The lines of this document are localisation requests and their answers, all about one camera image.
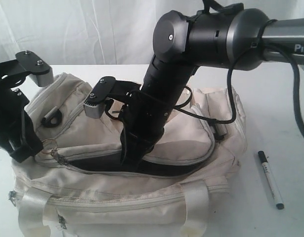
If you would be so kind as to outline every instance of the screw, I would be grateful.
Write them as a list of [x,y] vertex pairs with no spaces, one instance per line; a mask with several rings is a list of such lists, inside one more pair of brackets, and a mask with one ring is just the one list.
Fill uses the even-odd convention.
[[37,65],[38,65],[38,66],[43,65],[43,61],[42,61],[42,60],[38,60],[38,61],[37,61]]

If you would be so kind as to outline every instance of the metal ring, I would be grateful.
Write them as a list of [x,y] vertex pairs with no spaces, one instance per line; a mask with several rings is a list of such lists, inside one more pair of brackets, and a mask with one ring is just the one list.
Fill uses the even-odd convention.
[[[48,142],[48,141],[53,141],[53,142],[55,143],[55,147],[52,148],[52,149],[50,149],[49,152],[45,152],[45,151],[44,151],[44,143],[45,143],[45,142]],[[52,152],[53,149],[57,149],[57,142],[56,142],[55,139],[45,139],[45,140],[42,141],[42,143],[43,143],[43,150],[41,151],[41,153],[43,153],[43,154],[45,154],[45,155],[49,155],[49,154],[51,154],[51,152]]]

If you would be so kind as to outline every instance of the white curtain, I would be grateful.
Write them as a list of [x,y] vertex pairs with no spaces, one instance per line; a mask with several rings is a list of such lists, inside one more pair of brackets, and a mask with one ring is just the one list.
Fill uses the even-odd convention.
[[[304,0],[241,2],[269,18],[304,17]],[[146,64],[157,20],[202,8],[201,0],[0,0],[0,62],[29,49],[49,64]]]

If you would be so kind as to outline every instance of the black marker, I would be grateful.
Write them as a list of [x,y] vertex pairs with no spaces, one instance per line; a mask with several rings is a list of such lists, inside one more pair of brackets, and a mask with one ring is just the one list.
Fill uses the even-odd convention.
[[267,178],[270,190],[271,190],[272,198],[275,200],[276,207],[279,210],[284,209],[285,208],[284,202],[282,201],[279,189],[276,185],[274,176],[272,175],[269,163],[268,163],[265,153],[263,151],[259,151],[259,158],[261,160],[261,165],[264,169],[264,172],[265,172],[265,175],[266,175],[266,178]]

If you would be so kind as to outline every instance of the table surface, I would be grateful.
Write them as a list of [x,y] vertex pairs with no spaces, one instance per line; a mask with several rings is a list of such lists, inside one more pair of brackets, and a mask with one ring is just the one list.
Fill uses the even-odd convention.
[[[67,72],[89,81],[103,76],[141,82],[147,65],[61,65],[54,74]],[[193,88],[226,86],[225,69],[201,67],[189,81]],[[212,213],[206,237],[304,237],[304,141],[293,114],[293,74],[290,65],[263,63],[250,72],[234,72],[233,86],[247,115],[248,149],[242,167],[230,180],[230,194]],[[301,71],[304,117],[304,71]],[[38,88],[27,80],[21,89],[32,98]],[[285,203],[277,210],[257,157],[264,150]],[[13,189],[9,156],[0,150],[0,236],[21,236],[17,210],[7,200]],[[131,236],[172,236],[176,227],[137,227]],[[124,229],[102,227],[96,236],[126,236]]]

